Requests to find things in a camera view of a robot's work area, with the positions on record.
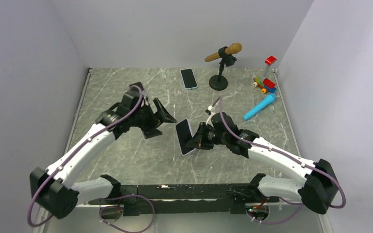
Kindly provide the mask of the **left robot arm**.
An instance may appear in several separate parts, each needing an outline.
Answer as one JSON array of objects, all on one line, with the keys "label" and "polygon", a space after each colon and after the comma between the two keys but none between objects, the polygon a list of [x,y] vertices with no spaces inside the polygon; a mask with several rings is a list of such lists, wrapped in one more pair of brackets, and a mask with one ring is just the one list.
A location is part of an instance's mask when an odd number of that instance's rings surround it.
[{"label": "left robot arm", "polygon": [[153,99],[153,111],[142,83],[130,85],[120,102],[103,111],[89,131],[66,154],[46,169],[36,167],[30,173],[32,203],[37,203],[57,219],[65,218],[76,205],[103,199],[113,204],[120,197],[120,183],[108,175],[82,183],[79,174],[104,149],[122,134],[136,127],[144,138],[162,135],[158,127],[176,123],[158,98]]}]

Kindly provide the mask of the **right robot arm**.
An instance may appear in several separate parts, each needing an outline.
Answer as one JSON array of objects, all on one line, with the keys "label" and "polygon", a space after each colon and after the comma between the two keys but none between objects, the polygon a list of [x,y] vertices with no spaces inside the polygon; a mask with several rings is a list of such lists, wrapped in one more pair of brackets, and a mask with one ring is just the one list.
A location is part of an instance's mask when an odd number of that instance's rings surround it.
[{"label": "right robot arm", "polygon": [[239,129],[226,113],[216,113],[210,124],[201,122],[196,133],[191,127],[177,130],[183,154],[226,146],[231,153],[264,162],[287,175],[277,178],[257,174],[250,182],[248,194],[256,202],[266,197],[300,201],[317,214],[326,214],[340,191],[332,165],[324,159],[317,162],[298,157],[265,140],[258,134]]}]

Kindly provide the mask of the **lavender phone case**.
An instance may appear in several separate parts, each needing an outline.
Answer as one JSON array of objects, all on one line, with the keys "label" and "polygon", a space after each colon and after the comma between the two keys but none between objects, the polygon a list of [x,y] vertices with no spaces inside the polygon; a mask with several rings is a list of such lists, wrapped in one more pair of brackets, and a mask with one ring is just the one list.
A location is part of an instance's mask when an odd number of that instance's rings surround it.
[{"label": "lavender phone case", "polygon": [[195,148],[188,147],[187,143],[192,139],[192,128],[188,119],[184,119],[175,126],[176,135],[179,142],[181,155],[185,156],[193,151]]}]

